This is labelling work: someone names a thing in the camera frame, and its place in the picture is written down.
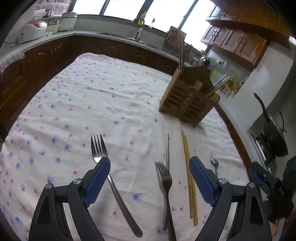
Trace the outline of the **metal chopstick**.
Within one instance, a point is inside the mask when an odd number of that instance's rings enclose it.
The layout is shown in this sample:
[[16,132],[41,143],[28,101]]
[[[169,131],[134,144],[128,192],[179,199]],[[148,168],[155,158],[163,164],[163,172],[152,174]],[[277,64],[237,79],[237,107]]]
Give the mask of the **metal chopstick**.
[[208,90],[205,94],[206,96],[212,95],[216,90],[218,90],[222,85],[224,85],[226,82],[231,80],[234,75],[232,76],[226,76],[223,80],[218,81],[210,90]]
[[[170,169],[170,144],[169,144],[169,133],[166,135],[166,168]],[[163,213],[163,231],[167,229],[167,204],[166,201],[164,203],[164,213]]]

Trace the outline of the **steel kitchen sink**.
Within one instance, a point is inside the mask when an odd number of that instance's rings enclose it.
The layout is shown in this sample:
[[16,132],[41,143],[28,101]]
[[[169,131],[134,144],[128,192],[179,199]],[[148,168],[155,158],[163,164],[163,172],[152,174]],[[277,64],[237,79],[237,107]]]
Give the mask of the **steel kitchen sink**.
[[111,37],[115,37],[115,38],[120,38],[120,39],[126,39],[126,40],[130,40],[130,41],[133,41],[133,42],[137,42],[139,44],[142,44],[144,46],[147,46],[147,47],[150,47],[152,49],[156,49],[159,51],[159,48],[155,45],[152,45],[152,44],[149,44],[149,43],[145,43],[143,42],[142,40],[137,40],[135,38],[131,38],[131,37],[124,37],[124,36],[120,36],[120,35],[117,35],[117,34],[112,34],[112,33],[108,33],[108,32],[98,32],[98,33],[95,33],[96,35],[102,35],[102,36],[111,36]]

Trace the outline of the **kitchen faucet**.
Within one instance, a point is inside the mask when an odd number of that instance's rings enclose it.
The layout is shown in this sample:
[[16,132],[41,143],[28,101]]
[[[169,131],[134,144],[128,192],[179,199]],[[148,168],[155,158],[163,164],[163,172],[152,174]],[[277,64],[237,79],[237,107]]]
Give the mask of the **kitchen faucet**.
[[[137,24],[139,17],[140,17],[140,16],[137,16],[137,17],[132,21],[132,23],[133,23],[133,24]],[[136,36],[135,36],[135,38],[134,38],[135,41],[139,41],[139,40],[140,40],[140,37],[141,37],[141,35],[142,35],[143,30],[144,30],[144,25],[143,25],[143,26],[140,26],[140,28],[138,29],[137,34],[136,34]]]

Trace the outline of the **black wok pan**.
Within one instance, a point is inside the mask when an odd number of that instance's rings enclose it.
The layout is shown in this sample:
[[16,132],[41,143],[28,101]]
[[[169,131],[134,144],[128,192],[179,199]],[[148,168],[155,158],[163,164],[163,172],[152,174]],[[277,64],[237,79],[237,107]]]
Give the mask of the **black wok pan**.
[[262,114],[264,117],[264,124],[263,124],[263,135],[264,138],[270,148],[270,150],[273,152],[274,156],[276,157],[285,157],[288,155],[288,148],[287,148],[287,142],[284,137],[285,130],[285,122],[283,120],[283,116],[280,112],[280,116],[282,119],[282,128],[278,125],[278,123],[274,120],[274,118],[266,111],[266,107],[261,100],[261,98],[254,93],[255,98],[259,101],[261,108],[262,108]]

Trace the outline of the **steel fork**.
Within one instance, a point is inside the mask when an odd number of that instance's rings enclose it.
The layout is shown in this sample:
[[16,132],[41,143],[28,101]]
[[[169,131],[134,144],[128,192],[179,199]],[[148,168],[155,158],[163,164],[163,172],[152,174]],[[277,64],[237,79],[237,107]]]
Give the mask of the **steel fork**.
[[[92,135],[90,137],[91,140],[91,152],[93,159],[96,163],[98,163],[102,157],[108,157],[107,148],[105,142],[103,140],[102,135]],[[143,233],[140,227],[138,226],[137,222],[133,218],[132,214],[128,210],[125,202],[123,201],[116,184],[113,181],[111,174],[108,175],[108,182],[113,192],[114,197],[121,209],[123,216],[125,217],[128,225],[130,226],[131,230],[133,231],[136,237],[142,237]]]
[[172,178],[170,175],[170,172],[166,168],[166,166],[161,162],[155,162],[155,166],[160,174],[163,188],[165,191],[164,197],[165,197],[165,205],[166,205],[166,224],[168,228],[168,234],[169,234],[169,240],[176,241],[176,233],[175,228],[173,224],[173,218],[171,215],[171,207],[170,207],[170,201],[169,201],[169,191],[172,185]]

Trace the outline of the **condiment bottles rack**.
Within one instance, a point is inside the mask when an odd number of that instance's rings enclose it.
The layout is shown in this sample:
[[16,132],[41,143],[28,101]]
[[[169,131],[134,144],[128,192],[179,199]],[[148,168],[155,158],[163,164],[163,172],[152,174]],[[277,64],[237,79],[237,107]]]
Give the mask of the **condiment bottles rack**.
[[244,82],[243,81],[238,81],[235,79],[235,77],[232,77],[230,80],[228,80],[222,89],[222,93],[227,97],[227,98],[233,98],[238,91],[241,89],[243,86]]

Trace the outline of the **white floral tablecloth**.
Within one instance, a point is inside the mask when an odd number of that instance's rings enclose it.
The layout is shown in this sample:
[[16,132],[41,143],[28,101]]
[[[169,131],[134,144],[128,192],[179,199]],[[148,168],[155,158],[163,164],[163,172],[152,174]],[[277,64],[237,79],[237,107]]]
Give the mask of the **white floral tablecloth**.
[[170,205],[178,240],[194,240],[211,206],[196,194],[198,225],[189,217],[182,137],[191,156],[218,176],[245,185],[249,179],[230,133],[215,109],[195,128],[160,113],[170,75],[105,55],[85,53],[51,79],[11,127],[1,150],[1,211],[27,240],[44,185],[82,177],[95,166],[90,137],[100,134],[111,175],[143,240],[167,240],[162,230],[164,196],[155,162],[170,160]]

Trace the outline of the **wooden utensil holder box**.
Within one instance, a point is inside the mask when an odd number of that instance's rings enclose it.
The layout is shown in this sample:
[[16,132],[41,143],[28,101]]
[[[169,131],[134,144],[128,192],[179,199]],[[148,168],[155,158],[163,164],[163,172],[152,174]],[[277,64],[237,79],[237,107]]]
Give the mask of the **wooden utensil holder box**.
[[177,68],[159,102],[159,111],[195,127],[219,100],[206,66]]

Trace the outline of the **knife block rack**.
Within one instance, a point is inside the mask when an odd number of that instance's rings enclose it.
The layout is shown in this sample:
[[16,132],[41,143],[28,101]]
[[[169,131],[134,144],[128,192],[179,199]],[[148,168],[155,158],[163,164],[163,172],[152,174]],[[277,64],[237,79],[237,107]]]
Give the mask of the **knife block rack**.
[[162,49],[173,55],[179,55],[179,44],[184,42],[186,33],[173,26],[167,32],[166,38],[163,42]]

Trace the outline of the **white red rice cooker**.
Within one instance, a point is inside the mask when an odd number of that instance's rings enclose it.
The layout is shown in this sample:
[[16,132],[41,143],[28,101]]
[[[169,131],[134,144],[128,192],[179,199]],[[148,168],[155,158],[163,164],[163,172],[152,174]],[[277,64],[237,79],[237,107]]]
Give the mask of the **white red rice cooker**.
[[33,21],[23,25],[18,33],[18,43],[22,44],[43,37],[47,26],[47,23],[44,21]]

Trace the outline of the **clear soap dispenser bottle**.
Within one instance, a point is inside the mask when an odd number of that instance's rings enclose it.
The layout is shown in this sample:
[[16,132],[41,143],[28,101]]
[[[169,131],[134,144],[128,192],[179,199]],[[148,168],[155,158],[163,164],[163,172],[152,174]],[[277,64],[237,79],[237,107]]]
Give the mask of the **clear soap dispenser bottle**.
[[150,23],[150,25],[149,25],[149,29],[152,29],[154,23],[155,23],[155,18],[153,18],[153,20],[151,21],[151,23]]

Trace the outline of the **tropical fruit poster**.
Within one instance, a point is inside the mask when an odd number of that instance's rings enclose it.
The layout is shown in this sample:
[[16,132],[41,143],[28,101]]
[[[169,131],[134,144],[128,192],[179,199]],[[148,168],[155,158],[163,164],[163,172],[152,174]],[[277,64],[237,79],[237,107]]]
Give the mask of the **tropical fruit poster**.
[[36,10],[50,9],[54,15],[61,15],[68,11],[71,0],[43,0],[38,1]]

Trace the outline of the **yellow dish soap bottle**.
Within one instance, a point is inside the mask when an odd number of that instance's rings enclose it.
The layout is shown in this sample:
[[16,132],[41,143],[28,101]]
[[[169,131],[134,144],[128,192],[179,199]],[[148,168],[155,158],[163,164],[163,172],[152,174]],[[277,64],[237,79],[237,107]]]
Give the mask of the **yellow dish soap bottle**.
[[138,22],[137,22],[138,25],[140,25],[140,26],[143,26],[143,25],[144,25],[144,20],[145,20],[146,15],[147,15],[147,11],[144,11],[144,12],[140,15],[140,17],[139,17],[139,19],[138,19]]

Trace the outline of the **upper wooden wall cabinets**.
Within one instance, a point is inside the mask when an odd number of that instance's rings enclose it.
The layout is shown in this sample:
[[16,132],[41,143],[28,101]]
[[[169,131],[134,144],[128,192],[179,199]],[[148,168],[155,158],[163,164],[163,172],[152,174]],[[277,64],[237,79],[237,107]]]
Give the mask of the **upper wooden wall cabinets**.
[[270,42],[289,48],[291,31],[266,1],[214,1],[202,43],[254,69]]

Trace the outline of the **kitchen window frame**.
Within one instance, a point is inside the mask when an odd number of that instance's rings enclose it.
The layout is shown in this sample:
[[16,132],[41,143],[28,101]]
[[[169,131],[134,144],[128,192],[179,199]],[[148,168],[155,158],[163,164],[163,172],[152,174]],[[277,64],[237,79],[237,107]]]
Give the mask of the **kitchen window frame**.
[[[206,18],[212,1],[76,1],[76,30],[108,32],[135,37],[139,26],[132,21],[147,11],[142,39],[160,45],[170,27],[186,33],[185,42],[199,51],[206,50],[201,39],[209,27]],[[151,21],[155,18],[152,29]]]

